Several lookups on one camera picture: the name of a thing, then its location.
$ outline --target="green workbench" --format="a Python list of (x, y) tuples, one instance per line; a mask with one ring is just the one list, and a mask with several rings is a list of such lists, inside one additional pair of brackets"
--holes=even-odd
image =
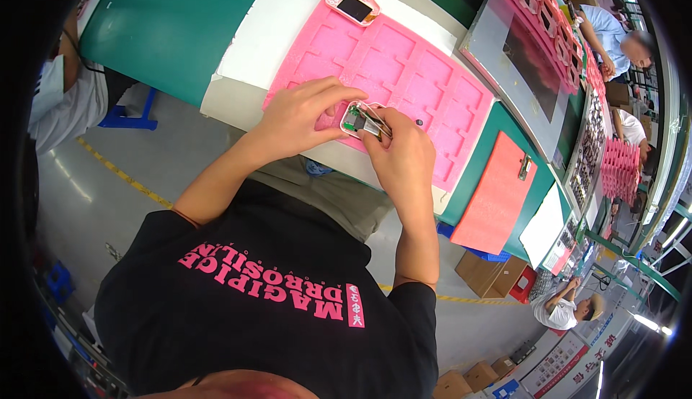
[[(200, 106), (212, 73), (255, 0), (101, 0), (81, 39), (82, 54), (183, 101)], [(432, 0), (469, 27), (483, 0)], [(558, 150), (569, 160), (584, 94), (570, 98)], [(507, 109), (491, 110), (457, 190), (440, 219), (456, 224), (478, 185), (497, 133), (502, 130), (532, 156), (540, 155)], [(538, 169), (505, 250), (526, 259), (518, 237), (555, 182), (548, 166)], [(569, 214), (563, 201), (563, 218)]]

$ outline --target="worker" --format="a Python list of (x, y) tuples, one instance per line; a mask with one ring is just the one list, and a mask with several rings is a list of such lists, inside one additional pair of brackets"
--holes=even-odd
[(57, 55), (41, 68), (28, 133), (37, 154), (97, 126), (137, 81), (99, 64), (82, 62), (77, 48), (77, 8), (63, 27)]
[(533, 315), (543, 325), (556, 330), (569, 330), (580, 321), (592, 321), (603, 314), (603, 298), (596, 292), (575, 304), (576, 289), (581, 284), (578, 277), (569, 281), (565, 289), (549, 292), (533, 300)]
[(653, 166), (656, 164), (654, 158), (658, 156), (658, 151), (648, 143), (642, 122), (629, 112), (614, 106), (610, 107), (610, 114), (618, 138), (627, 144), (639, 146), (639, 169), (648, 176), (652, 175)]
[(430, 397), (439, 245), (428, 135), (393, 108), (378, 110), (390, 144), (359, 130), (403, 226), (388, 296), (366, 269), (368, 246), (320, 210), (247, 179), (348, 137), (315, 131), (315, 122), (342, 100), (367, 97), (334, 76), (278, 91), (171, 210), (146, 216), (95, 306), (104, 350), (134, 394)]
[(631, 63), (637, 67), (651, 65), (655, 47), (648, 32), (625, 32), (608, 10), (597, 6), (582, 4), (578, 15), (584, 21), (579, 25), (584, 39), (603, 62), (604, 82), (625, 73)]

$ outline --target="white t-shirt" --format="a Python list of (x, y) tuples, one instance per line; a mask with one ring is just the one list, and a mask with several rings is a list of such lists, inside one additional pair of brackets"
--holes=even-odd
[(630, 59), (625, 57), (625, 54), (620, 50), (620, 42), (627, 35), (622, 24), (608, 10), (601, 9), (601, 7), (582, 4), (581, 11), (591, 22), (596, 37), (615, 65), (615, 76), (613, 77), (618, 77), (629, 70)]
[[(100, 64), (90, 67), (103, 70)], [(36, 153), (44, 154), (65, 139), (84, 135), (106, 116), (106, 76), (80, 67), (77, 81), (63, 94), (63, 56), (46, 61), (31, 104), (28, 132), (36, 139)]]
[[(625, 137), (623, 141), (627, 141), (632, 145), (639, 145), (643, 139), (646, 139), (646, 133), (640, 120), (622, 109), (618, 109), (617, 113), (622, 121), (622, 135)], [(613, 123), (613, 131), (615, 132), (615, 123)]]
[(556, 330), (569, 330), (578, 324), (575, 318), (576, 305), (574, 301), (560, 299), (558, 304), (555, 305), (553, 313), (548, 315), (548, 311), (545, 309), (545, 303), (553, 298), (554, 295), (555, 293), (552, 292), (533, 300), (531, 302), (533, 316), (547, 327), (555, 328)]

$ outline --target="pink foam sheet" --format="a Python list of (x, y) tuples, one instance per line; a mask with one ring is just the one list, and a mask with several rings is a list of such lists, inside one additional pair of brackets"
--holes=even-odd
[[(264, 107), (277, 90), (325, 76), (369, 94), (366, 101), (421, 120), (437, 149), (432, 183), (452, 191), (490, 111), (493, 94), (460, 64), (384, 14), (355, 25), (320, 1), (290, 47)], [(315, 128), (338, 127), (346, 110), (322, 114)], [(356, 138), (339, 140), (365, 152)]]

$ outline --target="black t-shirt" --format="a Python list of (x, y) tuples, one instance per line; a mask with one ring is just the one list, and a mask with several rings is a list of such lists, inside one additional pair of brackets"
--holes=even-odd
[(101, 283), (98, 334), (135, 394), (253, 369), (320, 399), (427, 399), (435, 293), (404, 283), (386, 297), (369, 260), (324, 213), (247, 180), (199, 229), (174, 212), (147, 215)]

